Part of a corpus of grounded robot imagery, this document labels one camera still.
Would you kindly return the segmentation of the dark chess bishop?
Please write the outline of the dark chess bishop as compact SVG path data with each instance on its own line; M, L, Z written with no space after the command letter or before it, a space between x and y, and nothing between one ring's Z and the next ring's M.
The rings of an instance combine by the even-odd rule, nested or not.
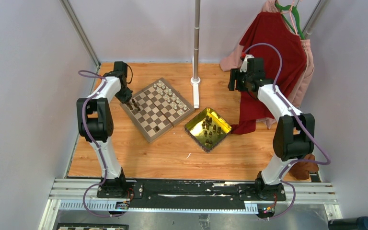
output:
M129 108L129 110L133 110L134 109L131 103L127 103L127 106Z

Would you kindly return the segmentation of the wooden folding chess board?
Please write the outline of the wooden folding chess board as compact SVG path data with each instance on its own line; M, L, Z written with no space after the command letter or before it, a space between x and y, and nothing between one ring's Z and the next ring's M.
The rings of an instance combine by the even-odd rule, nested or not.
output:
M129 110L126 103L120 106L149 143L178 126L195 111L192 104L164 78L135 93L129 103L133 110Z

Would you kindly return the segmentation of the gold metal tray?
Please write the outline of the gold metal tray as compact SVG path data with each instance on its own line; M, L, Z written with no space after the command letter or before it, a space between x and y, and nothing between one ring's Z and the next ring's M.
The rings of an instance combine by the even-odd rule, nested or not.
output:
M187 122L184 129L206 153L210 153L232 132L232 126L211 107L206 107Z

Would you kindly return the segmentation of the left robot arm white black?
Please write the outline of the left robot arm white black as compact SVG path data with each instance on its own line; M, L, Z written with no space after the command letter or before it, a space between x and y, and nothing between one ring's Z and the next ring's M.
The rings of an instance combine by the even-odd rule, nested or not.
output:
M111 140L114 122L110 102L114 98L123 104L131 100L132 90L127 80L130 71L131 67L127 63L116 61L113 70L102 76L88 70L78 72L80 76L101 81L89 96L79 98L76 102L79 134L95 150L102 170L97 186L98 197L122 198L128 192L126 177L116 159Z

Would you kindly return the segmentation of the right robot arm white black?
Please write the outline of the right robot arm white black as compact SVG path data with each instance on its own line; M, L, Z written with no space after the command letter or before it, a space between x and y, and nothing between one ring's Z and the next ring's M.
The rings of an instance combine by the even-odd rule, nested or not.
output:
M230 71L228 89L246 92L262 102L277 121L273 139L275 155L258 173L253 189L257 199L267 200L281 192L281 180L292 165L313 152L309 135L314 131L314 118L290 104L273 79L265 76L262 58L246 55L241 67Z

